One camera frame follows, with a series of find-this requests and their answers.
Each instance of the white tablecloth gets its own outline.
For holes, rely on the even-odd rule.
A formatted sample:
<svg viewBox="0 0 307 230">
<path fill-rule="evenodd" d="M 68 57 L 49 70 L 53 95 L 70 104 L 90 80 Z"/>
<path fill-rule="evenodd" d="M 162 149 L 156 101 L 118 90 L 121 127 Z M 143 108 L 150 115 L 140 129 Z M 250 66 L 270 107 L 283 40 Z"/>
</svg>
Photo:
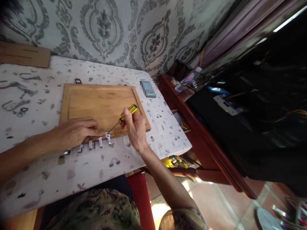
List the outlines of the white tablecloth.
<svg viewBox="0 0 307 230">
<path fill-rule="evenodd" d="M 22 80 L 20 73 L 31 73 L 23 77 L 40 76 L 42 80 Z M 135 86 L 152 128 L 146 134 L 147 142 L 160 159 L 181 155 L 192 147 L 155 83 L 144 71 L 52 56 L 49 69 L 2 64 L 0 74 L 0 81 L 8 81 L 0 83 L 0 87 L 17 81 L 32 91 L 38 90 L 33 96 L 23 96 L 30 103 L 15 109 L 16 113 L 0 109 L 0 152 L 29 136 L 57 126 L 64 83 L 74 83 L 75 78 L 81 79 L 84 84 Z M 151 81 L 156 98 L 145 97 L 140 79 Z M 11 100 L 18 103 L 22 94 L 23 91 L 17 87 L 0 89 L 0 103 Z M 18 117 L 23 107 L 28 111 Z M 103 149 L 96 142 L 92 151 L 88 151 L 88 145 L 85 145 L 81 154 L 77 153 L 76 147 L 64 159 L 59 159 L 62 153 L 38 159 L 1 188 L 1 214 L 10 217 L 39 208 L 144 166 L 127 135 L 112 138 L 111 141 L 114 144 L 109 147 L 107 140 L 103 140 Z M 109 166 L 111 161 L 114 161 L 113 167 Z"/>
</svg>

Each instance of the hand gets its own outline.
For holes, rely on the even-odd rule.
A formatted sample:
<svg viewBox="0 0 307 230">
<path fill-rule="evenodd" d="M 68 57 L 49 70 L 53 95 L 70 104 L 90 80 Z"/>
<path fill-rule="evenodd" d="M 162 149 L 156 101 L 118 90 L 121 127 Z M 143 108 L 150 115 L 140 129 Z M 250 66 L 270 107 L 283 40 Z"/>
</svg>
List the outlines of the hand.
<svg viewBox="0 0 307 230">
<path fill-rule="evenodd" d="M 146 141 L 146 122 L 145 118 L 142 116 L 139 110 L 135 111 L 133 114 L 127 108 L 123 111 L 125 120 L 120 124 L 123 129 L 127 125 L 128 137 L 130 143 L 140 154 L 149 148 Z"/>
<path fill-rule="evenodd" d="M 65 151 L 80 145 L 87 136 L 103 136 L 98 131 L 98 122 L 92 117 L 73 118 L 54 129 L 29 137 L 28 143 L 43 153 Z"/>
</svg>

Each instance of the water bottle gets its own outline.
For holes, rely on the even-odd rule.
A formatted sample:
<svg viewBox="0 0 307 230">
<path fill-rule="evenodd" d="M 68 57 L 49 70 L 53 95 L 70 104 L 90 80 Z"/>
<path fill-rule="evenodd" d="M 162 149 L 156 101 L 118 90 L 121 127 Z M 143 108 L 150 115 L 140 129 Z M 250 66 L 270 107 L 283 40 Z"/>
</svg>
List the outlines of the water bottle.
<svg viewBox="0 0 307 230">
<path fill-rule="evenodd" d="M 195 70 L 192 70 L 189 72 L 186 77 L 175 87 L 175 90 L 177 92 L 181 92 L 185 86 L 187 86 L 189 83 L 191 83 L 196 77 L 198 76 L 198 73 L 202 71 L 202 68 L 197 67 Z"/>
</svg>

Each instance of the red wooden furniture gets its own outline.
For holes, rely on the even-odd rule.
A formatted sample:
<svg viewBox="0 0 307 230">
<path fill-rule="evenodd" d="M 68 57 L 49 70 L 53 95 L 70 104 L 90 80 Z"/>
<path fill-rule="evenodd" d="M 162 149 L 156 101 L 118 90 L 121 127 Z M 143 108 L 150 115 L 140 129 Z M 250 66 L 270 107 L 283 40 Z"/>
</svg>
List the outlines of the red wooden furniture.
<svg viewBox="0 0 307 230">
<path fill-rule="evenodd" d="M 146 179 L 141 172 L 127 177 L 133 200 L 138 207 L 142 229 L 155 230 L 153 213 L 149 200 Z"/>
<path fill-rule="evenodd" d="M 169 108 L 171 110 L 178 109 L 178 112 L 190 124 L 191 131 L 186 133 L 186 136 L 204 168 L 201 171 L 202 177 L 206 178 L 206 181 L 231 184 L 236 191 L 244 192 L 249 198 L 256 199 L 265 181 L 251 180 L 240 174 L 209 131 L 183 101 L 182 95 L 178 95 L 179 93 L 175 91 L 171 78 L 169 75 L 161 74 L 158 89 Z"/>
</svg>

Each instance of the floor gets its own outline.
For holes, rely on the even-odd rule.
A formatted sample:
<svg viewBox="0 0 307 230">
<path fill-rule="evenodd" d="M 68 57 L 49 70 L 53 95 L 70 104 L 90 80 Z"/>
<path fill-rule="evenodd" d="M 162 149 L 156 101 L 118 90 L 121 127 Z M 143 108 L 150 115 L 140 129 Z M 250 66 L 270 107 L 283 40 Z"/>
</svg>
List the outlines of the floor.
<svg viewBox="0 0 307 230">
<path fill-rule="evenodd" d="M 244 193 L 238 193 L 230 185 L 214 184 L 202 181 L 195 183 L 180 178 L 183 186 L 196 202 L 209 230 L 260 230 L 255 222 L 255 208 L 263 207 L 272 215 L 272 205 L 287 211 L 285 195 L 294 194 L 284 185 L 266 182 L 257 200 L 249 199 Z M 156 229 L 161 218 L 170 209 L 163 199 L 154 179 L 146 174 L 147 188 Z"/>
</svg>

